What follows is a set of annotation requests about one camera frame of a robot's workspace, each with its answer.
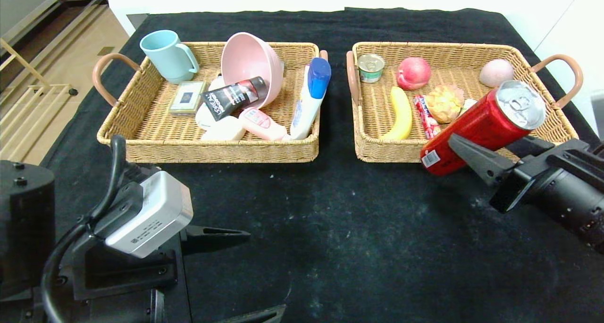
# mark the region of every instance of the egg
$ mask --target egg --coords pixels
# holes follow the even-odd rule
[[[506,80],[514,79],[514,67],[507,60],[495,59],[480,70],[478,79],[486,86],[497,87]]]

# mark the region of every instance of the black cloth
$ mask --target black cloth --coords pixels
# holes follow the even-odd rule
[[[604,257],[534,207],[505,215],[470,170],[446,177],[420,164],[367,164],[354,153],[345,53],[358,41],[509,44],[537,57],[501,15],[406,9],[152,15],[121,52],[136,62],[142,36],[266,41],[328,50],[333,77],[321,108],[319,157],[309,164],[161,164],[191,190],[192,224],[246,230],[249,243],[185,257],[194,320],[211,322],[287,304],[283,322],[602,322]],[[123,63],[103,74],[120,95]],[[539,76],[556,97],[546,70]],[[110,107],[92,89],[44,165],[56,174],[61,234],[104,193],[110,151],[96,132]],[[597,138],[572,104],[583,139]]]

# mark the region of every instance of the white bottle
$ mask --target white bottle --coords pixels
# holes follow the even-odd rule
[[[314,123],[325,93],[332,70],[323,58],[314,58],[304,70],[304,85],[296,105],[294,118],[289,128],[292,140],[303,140]]]

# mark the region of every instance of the soap bar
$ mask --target soap bar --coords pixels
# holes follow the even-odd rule
[[[195,116],[201,105],[199,93],[206,87],[205,82],[181,82],[172,98],[168,112],[173,116]]]
[[[243,138],[245,129],[241,121],[233,116],[226,116],[217,121],[201,136],[203,141],[237,141]]]
[[[201,104],[198,112],[195,114],[195,123],[197,123],[197,125],[199,125],[199,127],[203,128],[204,130],[209,129],[216,123],[214,116],[210,112],[210,109],[205,104],[205,102]]]

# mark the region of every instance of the can lid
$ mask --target can lid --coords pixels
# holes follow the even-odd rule
[[[323,99],[329,79],[332,77],[332,68],[323,58],[313,58],[308,69],[308,90],[313,99]]]
[[[507,119],[524,130],[534,130],[545,121],[545,102],[526,83],[517,80],[501,83],[495,99]]]
[[[386,62],[377,54],[364,54],[359,57],[358,65],[365,72],[378,72],[384,68]]]
[[[254,78],[250,79],[250,82],[256,89],[256,93],[258,93],[258,98],[260,100],[266,99],[266,96],[268,95],[268,88],[266,87],[264,79],[261,76],[255,76]]]

